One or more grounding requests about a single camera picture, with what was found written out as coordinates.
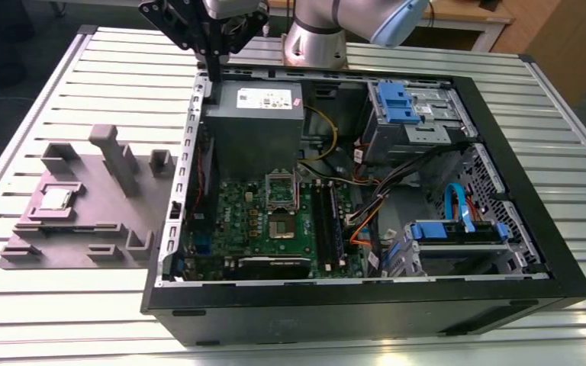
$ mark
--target power supply label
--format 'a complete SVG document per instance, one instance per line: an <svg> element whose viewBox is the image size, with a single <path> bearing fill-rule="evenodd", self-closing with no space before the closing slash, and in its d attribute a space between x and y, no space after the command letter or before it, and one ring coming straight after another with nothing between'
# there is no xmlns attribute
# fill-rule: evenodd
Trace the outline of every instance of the power supply label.
<svg viewBox="0 0 586 366"><path fill-rule="evenodd" d="M240 88L237 91L236 108L293 109L292 105L289 90Z"/></svg>

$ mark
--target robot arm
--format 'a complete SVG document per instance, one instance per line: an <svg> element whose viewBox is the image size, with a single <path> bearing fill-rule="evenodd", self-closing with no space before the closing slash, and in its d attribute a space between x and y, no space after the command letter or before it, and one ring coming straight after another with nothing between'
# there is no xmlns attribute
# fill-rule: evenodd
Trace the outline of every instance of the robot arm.
<svg viewBox="0 0 586 366"><path fill-rule="evenodd" d="M344 31L382 47L396 47L410 35L428 0L297 0L295 22L284 42L293 66L340 68Z"/></svg>
<svg viewBox="0 0 586 366"><path fill-rule="evenodd" d="M268 20L265 0L153 0L138 11L177 47L193 50L212 81Z"/></svg>
<svg viewBox="0 0 586 366"><path fill-rule="evenodd" d="M297 0L295 22L284 43L284 60L295 66L340 68L344 31L371 43L398 46L422 18L428 0ZM153 0L142 16L183 49L207 64L209 79L268 20L267 0Z"/></svg>

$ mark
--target aluminum workbench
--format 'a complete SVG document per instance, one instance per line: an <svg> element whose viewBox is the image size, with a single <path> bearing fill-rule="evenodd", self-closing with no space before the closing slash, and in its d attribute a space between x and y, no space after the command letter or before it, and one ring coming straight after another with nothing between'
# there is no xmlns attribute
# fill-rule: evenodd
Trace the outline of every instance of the aluminum workbench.
<svg viewBox="0 0 586 366"><path fill-rule="evenodd" d="M255 39L233 61L279 64L280 40ZM474 79L586 274L586 129L534 64L513 55L363 44L348 45L348 64ZM49 141L93 153L90 125L116 124L134 154L169 149L179 155L195 72L192 53L160 32L82 28L0 158L0 249L45 170L38 157ZM145 275L142 269L0 270L0 359L586 365L586 301L479 336L184 349L138 313Z"/></svg>

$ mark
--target wooden cabinet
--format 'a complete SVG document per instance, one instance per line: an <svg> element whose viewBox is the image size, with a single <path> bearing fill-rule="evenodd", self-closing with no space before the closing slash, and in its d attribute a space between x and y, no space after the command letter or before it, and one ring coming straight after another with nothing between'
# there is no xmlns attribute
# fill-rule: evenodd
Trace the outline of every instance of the wooden cabinet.
<svg viewBox="0 0 586 366"><path fill-rule="evenodd" d="M586 0L503 0L515 16L491 52L526 53L567 103L586 95Z"/></svg>

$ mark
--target green motherboard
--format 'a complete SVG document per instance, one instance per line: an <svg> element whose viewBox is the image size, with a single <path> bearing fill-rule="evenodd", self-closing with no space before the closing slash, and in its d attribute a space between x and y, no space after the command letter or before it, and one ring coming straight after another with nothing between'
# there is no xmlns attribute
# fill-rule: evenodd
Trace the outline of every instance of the green motherboard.
<svg viewBox="0 0 586 366"><path fill-rule="evenodd" d="M220 183L216 230L211 238L195 238L193 242L207 240L204 254L196 255L196 274L200 281L223 280L223 257L227 256L296 256L311 260L309 278L355 278L363 276L362 250L343 255L343 265L323 266L317 262L312 190L315 183L297 184L297 191L285 182L223 181ZM333 185L340 218L352 212L350 187ZM269 199L287 200L297 197L297 210L268 210Z"/></svg>

